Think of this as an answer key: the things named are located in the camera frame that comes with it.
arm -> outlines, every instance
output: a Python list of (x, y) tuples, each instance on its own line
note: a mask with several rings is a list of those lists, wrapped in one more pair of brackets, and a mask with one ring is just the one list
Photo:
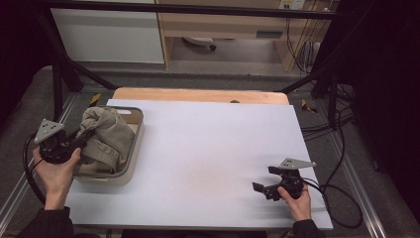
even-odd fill
[(40, 162), (35, 171), (47, 191), (46, 206), (17, 237), (73, 237), (73, 226), (69, 218), (70, 209), (64, 207), (64, 204), (71, 185), (72, 171), (80, 159), (80, 149), (74, 150), (70, 160), (59, 165), (42, 161), (39, 148), (34, 149), (33, 155), (35, 163)]
[(325, 234), (318, 229), (311, 216), (311, 197), (308, 185), (305, 183), (299, 198), (293, 199), (290, 194), (280, 186), (278, 192), (287, 202), (293, 224), (293, 237), (295, 238), (324, 238)]

wire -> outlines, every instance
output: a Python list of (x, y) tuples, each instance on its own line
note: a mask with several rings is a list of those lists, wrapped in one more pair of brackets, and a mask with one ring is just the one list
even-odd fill
[[(290, 18), (286, 18), (286, 37), (287, 37), (287, 41), (286, 41), (287, 48), (289, 49), (289, 51), (291, 53), (291, 56), (293, 57), (294, 61), (297, 62), (297, 60), (296, 60), (296, 53), (295, 53), (295, 51), (293, 49), (293, 44), (290, 41)], [(300, 66), (299, 63), (297, 63), (296, 65), (299, 67), (299, 69), (301, 71), (304, 71), (303, 68)]]
[(280, 237), (279, 238), (286, 238), (287, 236), (288, 236), (288, 234), (290, 233), (290, 231), (289, 230), (286, 230), (285, 232), (283, 232), (283, 234), (282, 235), (280, 235)]
[(342, 140), (342, 143), (343, 143), (343, 147), (342, 147), (342, 151), (341, 151), (341, 157), (340, 157), (340, 160), (339, 160), (339, 162), (337, 163), (337, 165), (336, 165), (336, 167), (334, 168), (334, 170), (331, 172), (331, 174), (330, 174), (330, 176), (328, 177), (328, 179), (327, 179), (327, 182), (325, 182), (325, 184), (324, 184), (324, 192), (325, 192), (325, 190), (327, 189), (327, 187), (328, 187), (328, 185), (330, 184), (330, 181), (331, 181), (331, 179), (333, 179), (333, 176), (336, 174), (336, 172), (337, 172), (337, 170), (339, 169), (339, 167), (340, 167), (340, 165), (341, 165), (341, 163), (343, 162), (343, 160), (344, 160), (344, 155), (345, 155), (345, 151), (346, 151), (346, 142), (345, 142), (345, 138), (344, 138), (344, 134), (343, 134), (343, 129), (342, 129), (342, 127), (341, 127), (341, 124), (340, 124), (340, 120), (341, 120), (341, 114), (344, 112), (344, 111), (346, 111), (346, 110), (348, 110), (348, 109), (350, 109), (350, 107), (346, 107), (346, 108), (344, 108), (343, 110), (341, 110), (340, 111), (340, 113), (339, 113), (339, 118), (338, 118), (338, 121), (339, 121), (339, 123), (338, 123), (338, 129), (339, 129), (339, 132), (340, 132), (340, 137), (341, 137), (341, 140)]
[[(370, 0), (370, 3), (367, 6), (367, 9), (363, 12), (363, 15), (354, 24), (354, 26), (348, 31), (348, 33), (343, 37), (343, 39), (337, 43), (337, 46), (335, 47), (335, 49), (332, 50), (320, 63), (318, 63), (317, 69), (315, 71), (311, 71), (311, 74), (307, 75), (302, 80), (309, 82), (309, 81), (315, 80), (318, 76), (323, 75), (323, 73), (327, 73), (327, 76), (328, 76), (328, 74), (332, 74), (333, 69), (341, 68), (343, 64), (342, 60), (347, 55), (347, 53), (345, 52), (346, 45), (351, 41), (351, 37), (355, 33), (356, 29), (360, 26), (361, 22), (368, 15), (368, 12), (370, 11), (370, 9), (372, 8), (375, 2), (376, 0)], [(283, 92), (285, 89), (286, 88), (275, 90), (274, 92)]]
[(322, 30), (324, 29), (324, 27), (327, 25), (328, 20), (323, 20), (322, 21), (324, 24), (322, 24), (321, 28), (318, 29), (317, 33), (315, 34), (314, 39), (318, 39), (319, 34), (322, 32)]
[[(309, 186), (312, 186), (313, 188), (315, 188), (316, 190), (318, 190), (321, 193), (322, 198), (324, 199), (324, 202), (325, 202), (325, 207), (326, 207), (326, 209), (327, 209), (328, 213), (330, 214), (330, 217), (331, 217), (331, 219), (333, 221), (335, 221), (337, 224), (339, 224), (339, 225), (341, 225), (341, 226), (343, 226), (345, 228), (348, 228), (348, 229), (355, 229), (355, 228), (358, 228), (358, 227), (360, 227), (362, 225), (362, 222), (364, 220), (364, 215), (363, 215), (361, 206), (358, 204), (358, 202), (351, 195), (349, 195), (343, 189), (341, 189), (341, 188), (339, 188), (339, 187), (337, 187), (335, 185), (332, 185), (332, 184), (319, 185), (316, 181), (314, 181), (314, 180), (312, 180), (310, 178), (303, 178), (303, 179), (304, 179), (304, 182), (306, 184), (308, 184)], [(350, 199), (352, 201), (352, 203), (356, 206), (356, 209), (358, 210), (358, 214), (359, 214), (359, 216), (358, 216), (359, 220), (358, 220), (358, 222), (356, 224), (350, 224), (350, 225), (349, 224), (345, 224), (345, 223), (339, 221), (334, 215), (331, 214), (331, 204), (330, 204), (330, 201), (328, 199), (327, 194), (325, 193), (325, 189), (322, 189), (325, 186), (336, 189), (337, 191), (341, 192), (343, 195), (345, 195), (348, 199)]]
[[(331, 172), (331, 174), (327, 178), (326, 183), (325, 184), (322, 184), (322, 185), (319, 185), (313, 179), (309, 179), (309, 178), (303, 178), (303, 179), (304, 179), (304, 182), (305, 183), (307, 183), (308, 185), (314, 187), (315, 189), (317, 189), (322, 194), (322, 197), (323, 197), (323, 199), (325, 201), (325, 204), (326, 204), (327, 211), (330, 214), (330, 217), (331, 217), (331, 219), (333, 221), (335, 221), (337, 224), (339, 224), (339, 225), (341, 225), (341, 226), (343, 226), (345, 228), (354, 229), (354, 228), (360, 227), (362, 225), (362, 223), (363, 223), (363, 212), (362, 212), (361, 206), (358, 204), (358, 202), (350, 194), (348, 194), (347, 192), (345, 192), (343, 189), (339, 188), (338, 186), (331, 184), (331, 180), (334, 177), (334, 175), (336, 174), (338, 168), (341, 166), (341, 164), (342, 164), (342, 162), (344, 160), (344, 155), (345, 155), (346, 144), (345, 144), (345, 138), (344, 138), (344, 133), (343, 133), (342, 126), (345, 125), (348, 121), (352, 120), (353, 117), (354, 117), (353, 113), (349, 113), (349, 114), (347, 114), (345, 116), (342, 116), (342, 114), (346, 110), (348, 110), (348, 109), (350, 109), (349, 106), (347, 106), (343, 110), (341, 110), (340, 113), (339, 113), (338, 119), (337, 119), (337, 125), (338, 125), (338, 129), (339, 129), (339, 132), (340, 132), (341, 140), (342, 140), (342, 143), (343, 143), (343, 148), (342, 148), (342, 152), (341, 152), (341, 158), (340, 158), (339, 162), (336, 164), (334, 170)], [(321, 137), (321, 136), (323, 136), (325, 134), (328, 134), (328, 133), (334, 131), (334, 129), (331, 129), (331, 127), (329, 127), (329, 123), (323, 124), (323, 125), (319, 125), (319, 126), (308, 127), (306, 129), (301, 129), (302, 132), (305, 132), (305, 131), (306, 132), (315, 131), (312, 134), (310, 134), (310, 135), (313, 135), (313, 134), (317, 133), (317, 131), (318, 132), (319, 131), (325, 131), (326, 128), (329, 128), (329, 131), (328, 132), (326, 132), (326, 133), (324, 133), (324, 134), (322, 134), (320, 136), (317, 136), (315, 138), (307, 139), (307, 140), (305, 140), (305, 142), (306, 141), (309, 141), (309, 140), (316, 139), (316, 138)], [(358, 214), (359, 214), (359, 220), (356, 222), (356, 224), (345, 224), (345, 223), (341, 222), (340, 220), (338, 220), (336, 217), (334, 217), (334, 215), (331, 214), (331, 206), (330, 206), (330, 203), (328, 201), (328, 196), (326, 195), (326, 190), (327, 190), (328, 187), (333, 188), (333, 189), (339, 191), (340, 193), (342, 193), (344, 196), (346, 196), (348, 199), (350, 199), (352, 201), (352, 203), (356, 206), (357, 211), (358, 211)]]
[(333, 6), (333, 2), (334, 2), (334, 0), (331, 0), (330, 6), (328, 6), (328, 11), (331, 11), (331, 7)]
[(21, 100), (19, 100), (18, 105), (16, 105), (16, 107), (15, 107), (15, 109), (13, 110), (13, 112), (12, 112), (12, 113), (15, 113), (15, 112), (19, 111), (19, 109), (21, 109), (21, 107), (22, 107), (22, 99), (21, 99)]
[(31, 169), (31, 175), (33, 175), (34, 174), (34, 170), (35, 170), (35, 168), (41, 163), (43, 161), (43, 159), (41, 159), (40, 161), (38, 161), (33, 167), (32, 167), (32, 169)]
[(353, 92), (352, 92), (352, 95), (350, 95), (347, 91), (346, 91), (346, 89), (344, 88), (345, 86), (344, 86), (344, 84), (343, 83), (341, 83), (341, 84), (339, 84), (338, 86), (337, 86), (337, 88), (339, 89), (339, 91), (341, 91), (341, 92), (343, 92), (343, 94), (344, 94), (344, 98), (347, 100), (347, 101), (354, 101), (354, 95), (353, 95)]
[(24, 145), (24, 150), (23, 150), (23, 166), (24, 166), (24, 172), (28, 181), (29, 186), (31, 187), (31, 189), (34, 191), (35, 195), (37, 196), (38, 200), (42, 203), (42, 204), (46, 204), (46, 196), (43, 194), (43, 192), (40, 190), (40, 188), (38, 187), (37, 183), (34, 180), (34, 177), (32, 175), (32, 171), (29, 170), (29, 164), (28, 164), (28, 148), (29, 148), (29, 144), (31, 143), (32, 140), (34, 140), (34, 138), (37, 136), (37, 133), (33, 133), (31, 134), (27, 141), (25, 142)]
[(112, 229), (107, 229), (106, 238), (111, 238), (111, 237), (112, 237)]
[(313, 65), (314, 43), (313, 43), (312, 37), (313, 37), (313, 35), (315, 33), (315, 30), (318, 28), (318, 25), (320, 23), (321, 23), (321, 20), (317, 20), (315, 22), (315, 25), (312, 28), (311, 34), (309, 35), (308, 39), (306, 39), (306, 41), (303, 43), (303, 46), (300, 48), (298, 56), (297, 56), (296, 64), (303, 64), (303, 68), (304, 68), (305, 73), (310, 73), (310, 71), (308, 71), (306, 68), (307, 68), (307, 66), (312, 66)]

white cabinet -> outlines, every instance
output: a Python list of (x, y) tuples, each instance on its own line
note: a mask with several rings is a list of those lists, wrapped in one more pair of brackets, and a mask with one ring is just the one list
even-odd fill
[(52, 14), (73, 60), (164, 63), (156, 13), (52, 9)]

sleeve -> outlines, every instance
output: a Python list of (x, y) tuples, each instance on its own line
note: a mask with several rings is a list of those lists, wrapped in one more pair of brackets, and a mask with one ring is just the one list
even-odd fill
[(17, 238), (73, 238), (70, 208), (64, 210), (40, 210)]
[(324, 232), (320, 231), (311, 219), (296, 221), (293, 223), (294, 238), (325, 238)]

metal bracket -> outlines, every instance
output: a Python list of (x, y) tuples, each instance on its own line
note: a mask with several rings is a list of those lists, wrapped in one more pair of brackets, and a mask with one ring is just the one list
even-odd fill
[(284, 170), (298, 170), (308, 167), (316, 167), (316, 163), (286, 158), (279, 166), (279, 168)]
[(35, 137), (34, 142), (39, 144), (40, 142), (48, 139), (49, 137), (63, 129), (63, 124), (44, 119), (41, 123), (40, 128), (38, 129), (37, 136)]

